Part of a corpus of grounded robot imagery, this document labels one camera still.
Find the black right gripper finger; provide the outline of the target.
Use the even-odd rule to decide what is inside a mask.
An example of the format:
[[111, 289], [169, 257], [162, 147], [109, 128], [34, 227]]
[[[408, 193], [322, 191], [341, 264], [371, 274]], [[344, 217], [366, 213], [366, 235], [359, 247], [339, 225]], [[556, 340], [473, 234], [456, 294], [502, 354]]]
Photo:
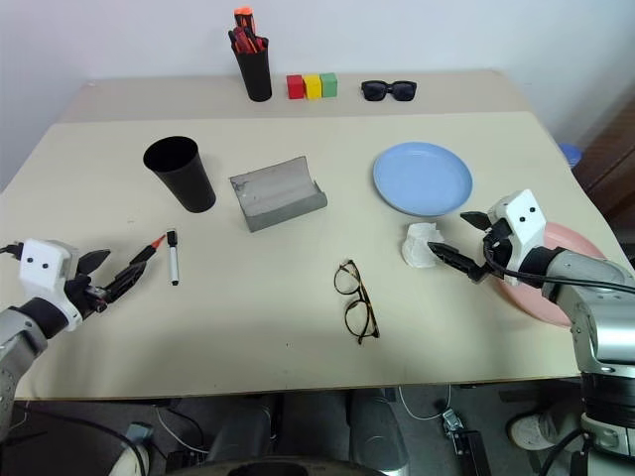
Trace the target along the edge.
[[479, 230], [488, 230], [492, 226], [492, 222], [487, 213], [481, 211], [466, 211], [460, 214], [460, 217]]
[[484, 269], [472, 259], [462, 255], [456, 248], [442, 242], [428, 242], [432, 253], [443, 263], [462, 272], [469, 278], [483, 278]]

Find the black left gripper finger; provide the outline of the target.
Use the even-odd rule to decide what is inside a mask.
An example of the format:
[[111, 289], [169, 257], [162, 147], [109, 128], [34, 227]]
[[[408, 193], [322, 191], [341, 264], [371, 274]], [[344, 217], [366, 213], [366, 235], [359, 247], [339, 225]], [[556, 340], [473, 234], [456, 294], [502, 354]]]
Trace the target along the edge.
[[109, 249], [101, 249], [90, 251], [82, 255], [77, 261], [75, 274], [77, 276], [89, 276], [103, 264], [110, 253], [111, 251]]
[[118, 300], [136, 285], [145, 269], [145, 262], [130, 264], [117, 274], [110, 284], [101, 289], [99, 298], [101, 300]]

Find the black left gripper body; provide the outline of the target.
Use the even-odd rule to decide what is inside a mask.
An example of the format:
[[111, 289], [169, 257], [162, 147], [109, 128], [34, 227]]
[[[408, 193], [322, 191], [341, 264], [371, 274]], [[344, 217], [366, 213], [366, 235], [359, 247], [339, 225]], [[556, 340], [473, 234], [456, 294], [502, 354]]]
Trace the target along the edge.
[[66, 297], [80, 313], [105, 311], [107, 303], [99, 295], [101, 292], [102, 289], [95, 289], [91, 285], [91, 277], [88, 275], [79, 274], [64, 284]]

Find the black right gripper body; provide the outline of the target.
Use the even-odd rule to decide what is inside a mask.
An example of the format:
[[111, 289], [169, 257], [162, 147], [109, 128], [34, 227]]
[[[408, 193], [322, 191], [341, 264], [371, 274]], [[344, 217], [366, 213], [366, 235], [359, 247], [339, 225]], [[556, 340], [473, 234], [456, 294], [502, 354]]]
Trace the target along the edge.
[[492, 275], [500, 280], [506, 276], [504, 270], [510, 262], [512, 255], [512, 244], [510, 236], [512, 229], [505, 218], [492, 221], [492, 226], [485, 232], [483, 237], [483, 256], [485, 263], [481, 266], [484, 269], [483, 278], [473, 278], [479, 284], [487, 275]]

